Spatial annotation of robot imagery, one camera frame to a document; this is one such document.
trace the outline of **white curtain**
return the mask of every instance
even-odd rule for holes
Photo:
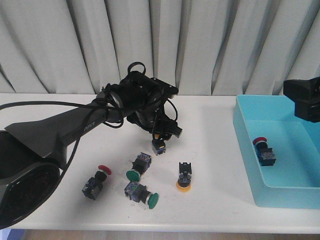
[[[94,94],[135,61],[180,95],[320,76],[319,0],[0,0],[0,93]]]

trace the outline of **blue tray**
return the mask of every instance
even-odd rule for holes
[[[238,95],[233,125],[255,204],[320,209],[320,122],[294,116],[286,96]],[[253,140],[267,138],[276,162],[261,166]]]

